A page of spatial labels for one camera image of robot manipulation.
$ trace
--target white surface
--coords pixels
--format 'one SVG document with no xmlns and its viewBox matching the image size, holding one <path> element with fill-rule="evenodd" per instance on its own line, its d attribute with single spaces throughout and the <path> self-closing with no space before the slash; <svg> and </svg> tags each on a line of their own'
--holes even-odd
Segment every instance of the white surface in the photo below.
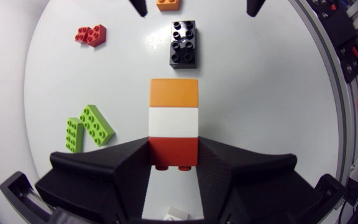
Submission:
<svg viewBox="0 0 358 224">
<path fill-rule="evenodd" d="M 335 175 L 338 126 L 331 84 L 306 26 L 286 1 L 267 1 L 258 16 L 246 1 L 183 1 L 160 12 L 147 1 L 138 16 L 129 1 L 51 0 L 34 32 L 25 73 L 25 115 L 39 175 L 65 149 L 65 121 L 95 104 L 116 131 L 107 146 L 148 135 L 151 78 L 199 79 L 199 134 L 267 154 L 293 153 L 311 185 Z M 169 66 L 172 21 L 195 20 L 198 68 Z M 95 49 L 76 30 L 102 24 Z M 88 135 L 84 151 L 98 149 Z M 152 169 L 144 218 L 168 207 L 202 215 L 195 169 Z"/>
<path fill-rule="evenodd" d="M 198 108 L 150 108 L 149 136 L 197 138 Z"/>
<path fill-rule="evenodd" d="M 0 184 L 15 171 L 38 179 L 24 119 L 27 50 L 47 0 L 0 0 Z M 0 191 L 0 222 L 23 223 Z"/>
</svg>

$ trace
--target lego stud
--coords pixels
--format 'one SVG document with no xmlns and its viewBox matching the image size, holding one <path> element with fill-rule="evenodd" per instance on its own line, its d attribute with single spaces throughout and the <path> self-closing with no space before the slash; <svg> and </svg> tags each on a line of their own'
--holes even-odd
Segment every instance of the lego stud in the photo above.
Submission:
<svg viewBox="0 0 358 224">
<path fill-rule="evenodd" d="M 194 35 L 193 35 L 193 32 L 192 32 L 191 30 L 186 31 L 186 38 L 187 38 L 187 39 L 190 40 L 190 39 L 193 38 L 193 36 L 194 36 Z"/>
<path fill-rule="evenodd" d="M 191 54 L 185 54 L 185 61 L 190 62 L 193 59 L 193 56 Z"/>
<path fill-rule="evenodd" d="M 175 51 L 178 51 L 180 50 L 180 45 L 177 41 L 174 41 L 172 42 L 172 48 L 175 50 Z"/>
<path fill-rule="evenodd" d="M 175 40 L 179 40 L 180 39 L 180 34 L 179 34 L 179 32 L 174 32 L 173 33 L 173 38 L 175 39 Z"/>
<path fill-rule="evenodd" d="M 175 29 L 180 29 L 180 22 L 174 22 L 173 26 Z"/>
<path fill-rule="evenodd" d="M 193 50 L 193 44 L 191 42 L 187 42 L 185 44 L 186 50 L 192 51 Z"/>
<path fill-rule="evenodd" d="M 168 169 L 168 166 L 155 166 L 155 169 L 159 171 L 164 171 Z"/>
<path fill-rule="evenodd" d="M 178 167 L 180 171 L 189 171 L 191 170 L 191 167 Z"/>
<path fill-rule="evenodd" d="M 179 61 L 179 56 L 178 56 L 177 54 L 173 54 L 173 55 L 171 56 L 171 58 L 172 58 L 172 61 L 173 61 L 173 62 L 178 62 L 178 61 Z"/>
<path fill-rule="evenodd" d="M 185 24 L 186 24 L 187 29 L 193 28 L 193 23 L 191 21 L 186 21 Z"/>
</svg>

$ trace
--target red duplo brick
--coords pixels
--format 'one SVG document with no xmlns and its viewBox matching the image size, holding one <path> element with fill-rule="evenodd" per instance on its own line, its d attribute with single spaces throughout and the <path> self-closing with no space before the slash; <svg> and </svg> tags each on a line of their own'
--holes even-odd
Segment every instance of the red duplo brick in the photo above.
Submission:
<svg viewBox="0 0 358 224">
<path fill-rule="evenodd" d="M 104 26 L 97 25 L 93 29 L 88 30 L 87 43 L 92 47 L 96 47 L 106 41 L 106 28 Z"/>
<path fill-rule="evenodd" d="M 158 170 L 178 166 L 182 171 L 197 166 L 198 138 L 149 137 L 149 162 Z"/>
<path fill-rule="evenodd" d="M 88 31 L 91 30 L 89 27 L 81 27 L 78 29 L 77 35 L 75 35 L 75 41 L 81 44 L 87 44 Z"/>
</svg>

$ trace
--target orange lego brick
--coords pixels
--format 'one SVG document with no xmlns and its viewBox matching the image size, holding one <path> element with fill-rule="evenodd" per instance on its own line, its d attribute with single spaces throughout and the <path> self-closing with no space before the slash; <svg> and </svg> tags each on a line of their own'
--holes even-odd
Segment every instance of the orange lego brick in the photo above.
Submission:
<svg viewBox="0 0 358 224">
<path fill-rule="evenodd" d="M 198 80 L 151 79 L 150 107 L 198 107 Z"/>
<path fill-rule="evenodd" d="M 188 171 L 197 166 L 198 138 L 149 137 L 149 144 L 149 163 L 158 170 L 179 166 L 179 170 Z"/>
<path fill-rule="evenodd" d="M 180 0 L 157 0 L 155 3 L 160 11 L 179 10 Z"/>
</svg>

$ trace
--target green duplo brick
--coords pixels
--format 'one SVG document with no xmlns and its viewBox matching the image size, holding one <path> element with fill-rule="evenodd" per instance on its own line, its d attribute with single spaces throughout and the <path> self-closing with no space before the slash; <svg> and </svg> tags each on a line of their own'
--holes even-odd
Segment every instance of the green duplo brick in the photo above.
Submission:
<svg viewBox="0 0 358 224">
<path fill-rule="evenodd" d="M 82 152 L 82 141 L 84 136 L 84 124 L 78 118 L 67 120 L 66 148 L 72 153 Z"/>
<path fill-rule="evenodd" d="M 86 105 L 80 119 L 97 146 L 104 146 L 115 134 L 95 105 Z"/>
</svg>

